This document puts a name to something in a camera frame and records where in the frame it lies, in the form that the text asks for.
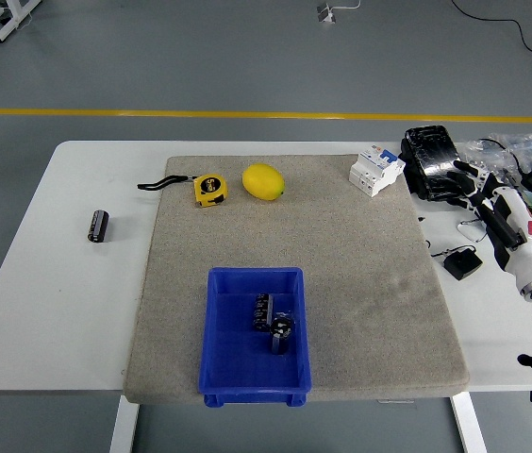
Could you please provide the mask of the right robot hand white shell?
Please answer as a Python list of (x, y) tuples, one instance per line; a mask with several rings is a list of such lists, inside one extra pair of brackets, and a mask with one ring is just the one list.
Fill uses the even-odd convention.
[(532, 297), (532, 214), (519, 191), (461, 160), (447, 175), (485, 223), (501, 269), (515, 277), (522, 296)]

